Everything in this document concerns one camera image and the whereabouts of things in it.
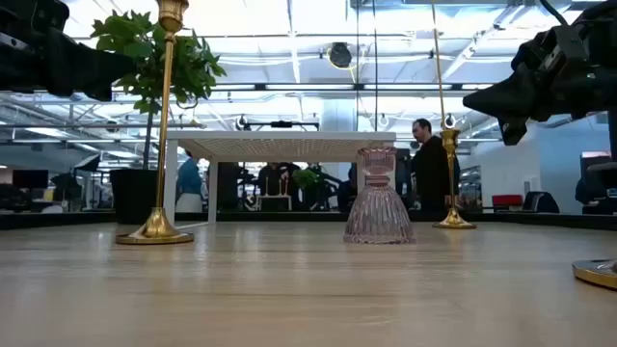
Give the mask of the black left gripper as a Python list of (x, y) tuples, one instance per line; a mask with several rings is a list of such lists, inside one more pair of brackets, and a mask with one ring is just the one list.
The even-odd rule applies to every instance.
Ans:
[(75, 42), (63, 33), (68, 18), (61, 0), (0, 0), (0, 91), (41, 87), (46, 45), (49, 93), (112, 100), (113, 83), (134, 73), (136, 61)]

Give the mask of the short brass candlestick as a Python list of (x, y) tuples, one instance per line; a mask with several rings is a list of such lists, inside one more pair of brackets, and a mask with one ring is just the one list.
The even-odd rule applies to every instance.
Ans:
[(449, 208), (445, 218), (434, 227), (449, 229), (474, 229), (476, 225), (467, 222), (459, 213), (457, 207), (456, 180), (456, 148), (459, 131), (455, 128), (444, 128), (442, 131), (443, 148), (446, 151), (449, 175)]

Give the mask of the pink ribbed glass candle holder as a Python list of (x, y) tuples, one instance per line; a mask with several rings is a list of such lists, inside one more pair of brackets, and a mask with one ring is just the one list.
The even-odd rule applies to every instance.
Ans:
[(346, 223), (343, 240), (357, 244), (414, 243), (409, 212), (390, 186), (395, 171), (394, 147), (364, 147), (363, 187), (358, 190)]

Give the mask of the tall brass candlestick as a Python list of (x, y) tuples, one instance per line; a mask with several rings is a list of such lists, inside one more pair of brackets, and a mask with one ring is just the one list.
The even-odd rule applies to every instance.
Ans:
[(164, 208), (168, 116), (172, 83), (175, 34), (183, 27), (183, 16), (189, 8), (189, 0), (157, 0), (159, 24), (165, 31), (165, 55), (162, 85), (162, 110), (159, 132), (159, 154), (156, 203), (145, 223), (130, 234), (116, 236), (116, 243), (123, 245), (165, 245), (187, 243), (194, 239), (189, 233), (176, 230), (168, 221)]
[(617, 259), (580, 260), (572, 264), (577, 280), (617, 290)]

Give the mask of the black studio lamp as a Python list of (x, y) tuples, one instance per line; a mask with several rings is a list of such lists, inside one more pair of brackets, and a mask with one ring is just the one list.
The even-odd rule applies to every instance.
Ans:
[(95, 154), (84, 158), (78, 164), (73, 167), (73, 173), (77, 174), (78, 171), (95, 173), (98, 171), (98, 167), (101, 160), (101, 154)]

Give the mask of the dark office chair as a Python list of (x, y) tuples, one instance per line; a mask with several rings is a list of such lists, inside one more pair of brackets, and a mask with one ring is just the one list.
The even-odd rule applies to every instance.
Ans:
[(560, 213), (558, 204), (552, 194), (544, 191), (528, 192), (523, 201), (523, 211), (531, 213)]

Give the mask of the green leafy plant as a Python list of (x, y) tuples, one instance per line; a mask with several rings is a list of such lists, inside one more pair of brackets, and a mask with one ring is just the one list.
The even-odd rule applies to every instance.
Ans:
[[(162, 110), (165, 31), (150, 19), (149, 13), (112, 12), (107, 18), (94, 21), (91, 37), (97, 39), (98, 50), (121, 53), (136, 62), (137, 70), (123, 76), (116, 85), (125, 93), (137, 95), (134, 108), (148, 116), (142, 159), (146, 169), (153, 119)], [(194, 108), (199, 100), (209, 98), (216, 79), (226, 74), (205, 39), (196, 35), (174, 39), (170, 92), (183, 109)]]

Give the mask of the black stand pole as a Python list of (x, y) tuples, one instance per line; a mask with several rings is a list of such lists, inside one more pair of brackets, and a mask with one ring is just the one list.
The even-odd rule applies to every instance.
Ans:
[(617, 162), (617, 109), (610, 110), (607, 114), (609, 144), (611, 160)]

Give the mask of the black computer monitor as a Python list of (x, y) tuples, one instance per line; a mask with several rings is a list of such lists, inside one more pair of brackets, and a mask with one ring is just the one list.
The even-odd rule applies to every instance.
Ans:
[(12, 184), (20, 189), (46, 189), (48, 170), (13, 170)]

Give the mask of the black plant pot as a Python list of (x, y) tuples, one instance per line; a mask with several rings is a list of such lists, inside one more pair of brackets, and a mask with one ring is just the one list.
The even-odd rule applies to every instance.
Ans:
[(117, 223), (142, 225), (156, 204), (158, 171), (120, 169), (110, 171)]

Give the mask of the black round ceiling fixture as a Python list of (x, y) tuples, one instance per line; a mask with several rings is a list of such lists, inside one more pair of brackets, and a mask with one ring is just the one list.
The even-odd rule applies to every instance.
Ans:
[(329, 50), (329, 61), (338, 68), (348, 68), (352, 55), (346, 42), (334, 42)]

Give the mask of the white perforated metal shelf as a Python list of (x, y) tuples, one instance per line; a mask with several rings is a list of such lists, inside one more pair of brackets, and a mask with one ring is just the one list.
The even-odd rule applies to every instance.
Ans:
[(359, 150), (390, 147), (394, 132), (357, 131), (201, 131), (174, 130), (167, 135), (163, 206), (166, 218), (175, 224), (177, 149), (189, 150), (208, 161), (207, 223), (217, 222), (218, 171), (221, 162), (355, 163), (362, 166)]

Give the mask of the small green background plant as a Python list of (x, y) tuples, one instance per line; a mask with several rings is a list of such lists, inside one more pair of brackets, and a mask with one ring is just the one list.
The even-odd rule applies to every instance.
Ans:
[(307, 189), (318, 182), (318, 175), (311, 169), (297, 170), (292, 178), (300, 189)]

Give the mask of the small white background table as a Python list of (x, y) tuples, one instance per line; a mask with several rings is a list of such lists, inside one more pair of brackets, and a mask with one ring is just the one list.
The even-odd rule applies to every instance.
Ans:
[(282, 212), (292, 210), (289, 195), (265, 195), (256, 199), (256, 210), (260, 212)]

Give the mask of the black aluminium table frame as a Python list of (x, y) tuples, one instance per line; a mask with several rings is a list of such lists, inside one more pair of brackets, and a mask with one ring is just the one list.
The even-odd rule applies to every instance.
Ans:
[[(531, 212), (476, 213), (464, 211), (462, 217), (471, 223), (510, 223), (547, 227), (570, 227), (617, 231), (617, 216), (568, 215)], [(114, 212), (15, 213), (0, 214), (0, 230), (61, 227), (114, 223)], [(336, 212), (223, 212), (218, 222), (345, 222), (347, 215)]]

